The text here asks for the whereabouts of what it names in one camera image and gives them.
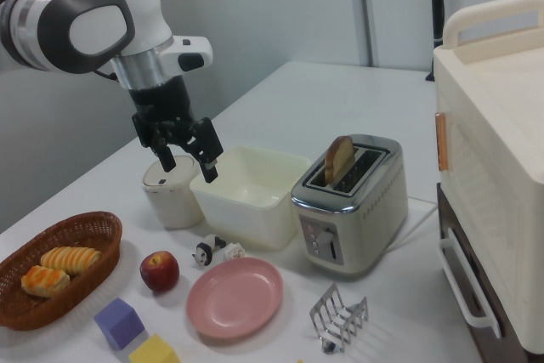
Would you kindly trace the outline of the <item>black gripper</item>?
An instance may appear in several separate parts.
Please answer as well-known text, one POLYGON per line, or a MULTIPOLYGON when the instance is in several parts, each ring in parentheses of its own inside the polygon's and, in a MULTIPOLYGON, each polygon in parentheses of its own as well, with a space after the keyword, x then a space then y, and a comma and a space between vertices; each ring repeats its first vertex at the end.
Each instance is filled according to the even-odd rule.
POLYGON ((158 122, 179 119, 180 146, 198 161, 205 182, 211 184, 218 177, 217 159, 224 149, 208 117, 194 122, 184 79, 174 77, 153 88, 130 89, 129 94, 136 108, 132 121, 139 142, 152 150, 163 170, 171 172, 176 162, 158 122))

